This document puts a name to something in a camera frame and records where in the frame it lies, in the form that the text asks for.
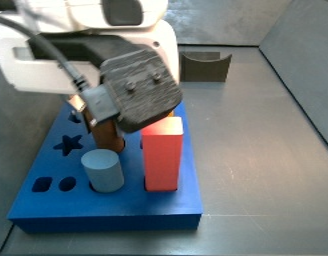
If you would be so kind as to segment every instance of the shape hole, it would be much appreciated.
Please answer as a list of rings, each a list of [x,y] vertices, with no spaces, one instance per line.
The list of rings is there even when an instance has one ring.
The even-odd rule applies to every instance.
[[[78,118],[76,111],[72,111],[72,112],[70,112],[70,115],[69,115],[69,117],[68,117],[68,120],[72,121],[72,122],[76,123],[76,124],[80,124],[80,123],[81,123],[81,119]]]
[[[32,186],[32,192],[46,192],[52,185],[50,177],[40,177]]]
[[[62,142],[57,144],[53,149],[62,151],[62,156],[68,156],[73,149],[81,149],[84,146],[80,144],[80,139],[82,135],[77,135],[74,137],[69,137],[66,135],[62,136]]]
[[[70,190],[74,188],[74,186],[76,186],[76,179],[74,179],[74,177],[66,177],[66,178],[64,178],[64,179],[61,180],[61,182],[60,182],[60,185],[58,185],[60,190],[61,190],[62,192],[70,191]]]

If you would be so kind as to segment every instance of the oval hole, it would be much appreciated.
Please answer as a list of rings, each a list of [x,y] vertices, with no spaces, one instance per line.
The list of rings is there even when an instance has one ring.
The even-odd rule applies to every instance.
[[[70,190],[74,188],[74,186],[76,186],[76,179],[74,179],[74,177],[66,177],[66,178],[64,178],[64,179],[61,180],[61,182],[60,182],[60,185],[58,185],[60,190],[61,190],[62,192],[70,191]]]

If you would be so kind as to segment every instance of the circular hole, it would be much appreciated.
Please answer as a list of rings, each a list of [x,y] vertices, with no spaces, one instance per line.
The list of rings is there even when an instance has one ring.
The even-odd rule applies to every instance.
[[[159,43],[157,41],[155,41],[155,42],[153,42],[153,46],[155,46],[156,48],[159,48],[159,47],[160,47],[160,43]]]
[[[61,180],[60,182],[60,190],[64,191],[64,192],[68,192],[70,191],[76,186],[76,179],[74,177],[66,177]]]

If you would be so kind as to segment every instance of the gray wall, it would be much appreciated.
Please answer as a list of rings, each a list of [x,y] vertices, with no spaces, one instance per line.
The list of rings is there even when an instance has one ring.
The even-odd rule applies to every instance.
[[[255,45],[291,0],[169,0],[165,20],[179,44]]]

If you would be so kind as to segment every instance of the black cable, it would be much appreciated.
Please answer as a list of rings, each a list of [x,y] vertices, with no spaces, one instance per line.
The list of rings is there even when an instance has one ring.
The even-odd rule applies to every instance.
[[[34,34],[22,25],[20,25],[14,21],[1,16],[0,16],[0,24],[16,29],[18,32],[26,35],[30,38],[30,40],[34,42],[34,44],[40,47],[40,49],[42,49],[45,54],[48,54],[52,59],[58,61],[61,67],[64,68],[64,71],[66,72],[68,76],[72,78],[72,81],[78,91],[82,91],[89,87],[89,84],[84,76],[81,75],[81,73],[76,70],[73,65],[69,63],[68,59],[65,58],[62,53],[58,51],[58,49],[40,34]]]

